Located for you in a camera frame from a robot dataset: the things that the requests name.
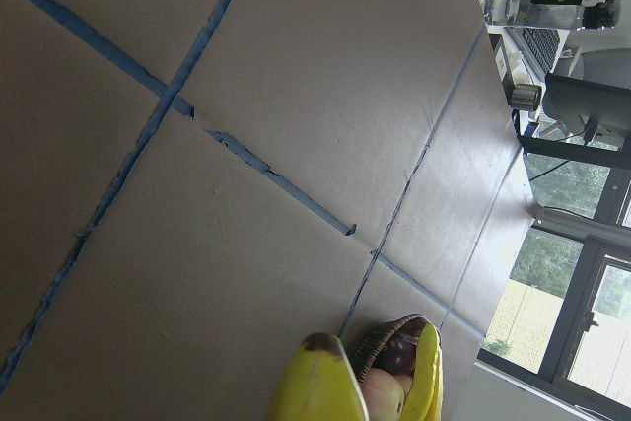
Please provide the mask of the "metal cup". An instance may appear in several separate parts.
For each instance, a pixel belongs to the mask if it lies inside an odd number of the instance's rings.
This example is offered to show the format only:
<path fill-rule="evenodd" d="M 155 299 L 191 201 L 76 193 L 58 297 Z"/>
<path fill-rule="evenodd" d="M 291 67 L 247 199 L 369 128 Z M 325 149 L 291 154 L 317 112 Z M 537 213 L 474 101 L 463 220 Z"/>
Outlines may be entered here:
<path fill-rule="evenodd" d="M 516 84 L 512 89 L 509 106 L 512 109 L 535 112 L 539 109 L 542 88 L 534 84 Z"/>

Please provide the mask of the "black monitor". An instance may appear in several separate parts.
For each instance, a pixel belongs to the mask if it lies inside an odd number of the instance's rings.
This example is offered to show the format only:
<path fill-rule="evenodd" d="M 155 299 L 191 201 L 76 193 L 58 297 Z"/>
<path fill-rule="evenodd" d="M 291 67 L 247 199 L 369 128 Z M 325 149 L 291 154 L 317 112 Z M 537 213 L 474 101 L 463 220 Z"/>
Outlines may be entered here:
<path fill-rule="evenodd" d="M 628 171 L 630 169 L 630 91 L 547 74 L 543 111 L 584 145 L 518 137 L 527 153 Z"/>

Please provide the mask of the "black keyboard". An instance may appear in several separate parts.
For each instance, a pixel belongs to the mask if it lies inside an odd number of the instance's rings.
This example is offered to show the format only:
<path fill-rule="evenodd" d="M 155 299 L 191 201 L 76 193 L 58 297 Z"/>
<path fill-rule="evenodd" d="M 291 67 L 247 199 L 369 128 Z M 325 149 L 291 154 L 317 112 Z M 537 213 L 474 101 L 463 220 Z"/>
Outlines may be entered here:
<path fill-rule="evenodd" d="M 560 36 L 550 29 L 509 29 L 509 35 L 538 76 L 545 76 L 554 66 Z"/>

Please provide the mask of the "clear water bottle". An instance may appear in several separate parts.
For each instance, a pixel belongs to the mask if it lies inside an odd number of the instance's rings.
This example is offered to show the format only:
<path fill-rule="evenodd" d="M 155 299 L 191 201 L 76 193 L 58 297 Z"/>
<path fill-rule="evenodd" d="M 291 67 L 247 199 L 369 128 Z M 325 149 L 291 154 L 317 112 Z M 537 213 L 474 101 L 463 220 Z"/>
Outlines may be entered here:
<path fill-rule="evenodd" d="M 483 0 L 484 21 L 504 28 L 566 31 L 614 28 L 620 0 Z"/>

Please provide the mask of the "yellow banana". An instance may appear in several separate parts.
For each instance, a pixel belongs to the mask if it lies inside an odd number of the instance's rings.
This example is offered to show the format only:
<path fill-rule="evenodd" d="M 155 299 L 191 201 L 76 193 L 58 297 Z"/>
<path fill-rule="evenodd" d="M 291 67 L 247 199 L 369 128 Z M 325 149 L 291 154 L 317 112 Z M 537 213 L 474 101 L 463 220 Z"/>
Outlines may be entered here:
<path fill-rule="evenodd" d="M 401 420 L 442 419 L 444 399 L 443 353 L 438 329 L 427 323 L 421 330 L 415 371 Z"/>
<path fill-rule="evenodd" d="M 285 367 L 267 420 L 367 420 L 366 403 L 340 339 L 312 333 Z"/>

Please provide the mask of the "woven wicker basket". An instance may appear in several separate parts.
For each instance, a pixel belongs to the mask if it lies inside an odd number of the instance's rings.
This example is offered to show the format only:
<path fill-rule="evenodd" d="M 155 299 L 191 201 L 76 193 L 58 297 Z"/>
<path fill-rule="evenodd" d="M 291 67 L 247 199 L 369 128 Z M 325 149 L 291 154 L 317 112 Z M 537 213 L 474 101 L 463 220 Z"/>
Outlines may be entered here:
<path fill-rule="evenodd" d="M 350 365 L 359 386 L 374 367 L 378 355 L 397 334 L 419 336 L 430 321 L 420 314 L 410 314 L 399 319 L 375 324 L 350 352 Z"/>

